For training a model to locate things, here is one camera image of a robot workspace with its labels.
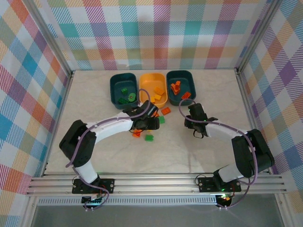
marble surface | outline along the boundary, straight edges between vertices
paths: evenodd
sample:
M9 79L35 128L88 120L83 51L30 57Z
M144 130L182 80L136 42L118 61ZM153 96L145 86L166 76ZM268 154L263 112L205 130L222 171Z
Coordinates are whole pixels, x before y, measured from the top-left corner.
M65 168L68 159L59 143L71 124L103 120L119 113L110 101L109 79L114 74L132 72L139 76L148 72L169 70L77 71L51 149L46 173L72 172ZM242 97L233 70L190 70L196 87L196 102L200 102L208 117L216 117L231 126L249 129ZM97 172L213 172L234 163L230 143L216 138L197 139L193 131L184 127L184 118L177 106L169 101L171 113L165 124L153 132L143 132L137 139L129 132L108 137L95 145L92 163ZM146 142L145 134L154 136Z

purple cable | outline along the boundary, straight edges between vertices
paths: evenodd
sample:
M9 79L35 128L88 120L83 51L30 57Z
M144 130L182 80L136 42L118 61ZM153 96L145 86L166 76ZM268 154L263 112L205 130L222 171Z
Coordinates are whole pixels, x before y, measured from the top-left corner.
M143 114L145 114L145 113L148 111L148 108L149 108L150 105L151 105L151 96L150 96L150 94L148 94L147 90L141 88L141 89L139 89L139 91L138 91L138 96L137 96L137 97L139 97L140 91L144 91L144 92L147 94L147 97L148 97L148 105L147 105L146 109L145 109L142 113L140 113L140 114L138 114L138 115L129 116L129 117L115 117L115 118L106 119L106 120L103 120L103 121L98 122L97 124L94 124L93 126L91 126L91 127L88 128L88 129L86 129L85 132L81 135L81 137L80 137L80 139L79 139L79 141L78 141L78 143L77 143L76 149L75 149L75 151L74 151L74 153L73 153L73 155L72 155L72 157L71 157L70 162L65 166L66 168L69 167L69 166L74 162L74 160L75 160L75 158L76 158L76 156L77 156L77 153L78 153L80 144L81 144L81 142L82 142L84 136L85 136L90 130L94 129L94 128L95 128L95 125L100 126L100 125L102 125L102 124L104 124L104 123L108 123L108 122L111 122L111 121L128 120L128 119L132 119L132 118L135 118L135 117L140 117L140 116L142 116Z
M85 203L84 203L84 208L85 208L85 210L86 210L86 211L88 211L88 210L94 211L94 210L97 210L97 209L99 209L100 207L102 207L102 205L103 205L104 203L106 203L106 201L107 201L108 198L109 198L109 191L108 191L106 188L94 186L94 185L92 185L92 184L87 183L87 182L79 175L79 173L78 173L78 171L76 170L75 167L73 167L72 169L73 169L73 170L75 171L75 173L79 176L80 180L81 180L83 183L85 183L87 186L92 187L92 188L97 188L97 189L103 190L103 191L105 191L105 192L107 193L106 199L105 199L101 204L99 204L98 206L96 206L95 208L88 208L88 207L86 206L87 202L85 202Z
M249 144L249 146L250 146L250 149L251 149L251 153L252 153L253 160L254 160L254 166L255 166L254 172L255 172L255 175L254 175L254 179L252 180L251 183L250 183L250 180L249 180L248 183L246 183L246 182L244 182L244 181L240 181L240 180L239 180L239 182L241 182L241 183L243 183L243 184L246 184L246 185L252 185L252 184L254 184L254 183L256 182L256 180L257 180L257 177L258 177L258 163L257 163L257 157L256 157L255 149L254 149L254 147L253 147L253 145L252 145L250 139L248 138L248 136L245 135L245 133L243 133L242 131L240 131L240 130L234 128L234 127L231 127L231 126L229 126L229 125L227 125L227 124L222 124L222 123L218 123L218 122L197 121L197 120L193 120L193 119L190 119L190 118L186 117L185 114L182 113L182 111L181 111L181 104L182 104L184 101L186 101L186 100L189 100L189 101L192 101L192 102L195 103L195 101L192 100L192 99L190 99L190 98L182 99L181 102L179 103L179 112L180 112L180 114L181 114L185 119L187 119L187 120L189 120L189 121L191 121L191 122L195 122L195 123L215 124L215 125L223 126L223 127L227 128L227 129L230 129L230 130L232 130L232 131L235 131L235 132L241 134L241 135L247 140L247 142L248 142L248 144Z

